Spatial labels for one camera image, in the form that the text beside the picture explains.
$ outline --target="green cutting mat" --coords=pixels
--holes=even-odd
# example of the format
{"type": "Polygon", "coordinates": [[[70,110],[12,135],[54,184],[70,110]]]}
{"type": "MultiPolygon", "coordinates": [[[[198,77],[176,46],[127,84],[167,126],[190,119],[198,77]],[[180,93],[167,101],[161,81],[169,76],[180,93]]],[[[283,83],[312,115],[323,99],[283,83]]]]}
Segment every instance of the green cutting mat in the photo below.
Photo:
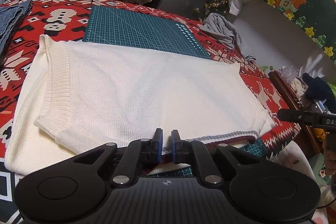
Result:
{"type": "MultiPolygon", "coordinates": [[[[258,157],[263,157],[268,152],[264,142],[261,139],[257,139],[255,143],[250,143],[248,145],[241,147],[240,149],[258,157]]],[[[192,177],[192,176],[193,171],[191,167],[186,167],[178,170],[151,175],[150,177],[192,177]]]]}
{"type": "Polygon", "coordinates": [[[210,59],[209,53],[184,24],[117,8],[94,6],[83,41],[210,59]]]}

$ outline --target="silver screw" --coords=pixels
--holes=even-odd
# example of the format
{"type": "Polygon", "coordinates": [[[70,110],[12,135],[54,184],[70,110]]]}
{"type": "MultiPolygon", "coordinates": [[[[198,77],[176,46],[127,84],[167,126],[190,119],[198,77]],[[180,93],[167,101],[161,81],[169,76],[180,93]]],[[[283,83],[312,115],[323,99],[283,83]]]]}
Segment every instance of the silver screw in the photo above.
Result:
{"type": "Polygon", "coordinates": [[[209,175],[205,177],[205,181],[212,184],[220,183],[221,180],[222,180],[221,177],[217,175],[209,175]]]}
{"type": "Polygon", "coordinates": [[[125,184],[129,181],[129,177],[120,175],[120,176],[115,176],[112,180],[114,183],[125,184]]]}

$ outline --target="sweater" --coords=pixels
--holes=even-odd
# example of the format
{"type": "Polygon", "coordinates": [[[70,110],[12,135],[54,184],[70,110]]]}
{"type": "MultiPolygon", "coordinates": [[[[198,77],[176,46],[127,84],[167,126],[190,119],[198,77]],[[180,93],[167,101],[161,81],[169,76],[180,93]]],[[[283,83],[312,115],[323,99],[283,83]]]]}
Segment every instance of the sweater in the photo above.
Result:
{"type": "Polygon", "coordinates": [[[151,139],[156,128],[168,149],[173,129],[206,143],[255,140],[273,126],[239,64],[41,35],[5,165],[25,175],[103,143],[151,139]]]}

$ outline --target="yellow object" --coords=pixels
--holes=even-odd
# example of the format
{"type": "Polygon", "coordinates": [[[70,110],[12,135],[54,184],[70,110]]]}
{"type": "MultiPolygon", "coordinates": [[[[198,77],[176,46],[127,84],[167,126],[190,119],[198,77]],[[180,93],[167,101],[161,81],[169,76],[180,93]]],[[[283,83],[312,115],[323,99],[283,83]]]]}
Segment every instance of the yellow object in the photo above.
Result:
{"type": "Polygon", "coordinates": [[[294,15],[292,13],[288,13],[287,15],[285,14],[285,16],[289,19],[292,20],[294,18],[294,15]]]}
{"type": "Polygon", "coordinates": [[[273,6],[275,4],[275,0],[267,0],[267,4],[273,6]]]}
{"type": "Polygon", "coordinates": [[[328,132],[325,132],[322,128],[313,128],[315,138],[319,142],[323,142],[326,139],[328,132]]]}
{"type": "Polygon", "coordinates": [[[310,28],[305,28],[306,34],[311,38],[313,35],[315,35],[314,33],[314,27],[310,27],[310,28]]]}
{"type": "Polygon", "coordinates": [[[329,57],[333,56],[333,47],[324,47],[324,52],[326,55],[328,55],[329,57]]]}

